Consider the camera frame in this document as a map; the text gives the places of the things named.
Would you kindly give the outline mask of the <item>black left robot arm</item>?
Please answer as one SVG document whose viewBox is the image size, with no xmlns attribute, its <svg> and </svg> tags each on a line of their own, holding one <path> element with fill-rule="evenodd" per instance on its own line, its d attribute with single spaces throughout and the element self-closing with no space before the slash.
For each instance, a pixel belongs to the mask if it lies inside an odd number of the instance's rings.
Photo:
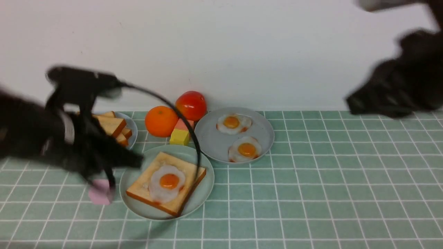
<svg viewBox="0 0 443 249">
<path fill-rule="evenodd" d="M 0 112 L 1 159 L 27 160 L 73 172 L 101 192 L 104 188 L 93 183 L 93 176 L 104 172 L 109 191 L 114 191 L 114 169 L 142 167 L 143 156 L 106 134 L 89 112 L 44 107 L 5 90 L 1 90 Z"/>
</svg>

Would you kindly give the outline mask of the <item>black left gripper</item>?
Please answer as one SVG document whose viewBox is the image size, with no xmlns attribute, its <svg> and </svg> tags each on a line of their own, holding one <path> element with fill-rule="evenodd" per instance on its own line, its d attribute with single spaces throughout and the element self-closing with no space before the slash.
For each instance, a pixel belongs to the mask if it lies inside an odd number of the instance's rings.
<svg viewBox="0 0 443 249">
<path fill-rule="evenodd" d="M 90 113 L 56 111 L 64 124 L 64 139 L 70 145 L 68 154 L 78 166 L 71 168 L 84 180 L 104 172 L 109 186 L 105 194 L 109 201 L 114 200 L 116 179 L 112 169 L 140 169 L 144 156 L 126 148 L 115 149 L 115 140 L 101 128 L 98 120 Z"/>
</svg>

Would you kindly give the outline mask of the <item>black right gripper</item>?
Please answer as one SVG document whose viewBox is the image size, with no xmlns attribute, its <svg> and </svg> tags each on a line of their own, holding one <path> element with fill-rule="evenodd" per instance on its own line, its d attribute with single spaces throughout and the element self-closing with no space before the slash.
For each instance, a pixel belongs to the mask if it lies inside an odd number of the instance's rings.
<svg viewBox="0 0 443 249">
<path fill-rule="evenodd" d="M 346 98 L 352 115 L 401 119 L 443 105 L 442 32 L 418 29 L 397 41 L 400 53 L 381 61 Z"/>
</svg>

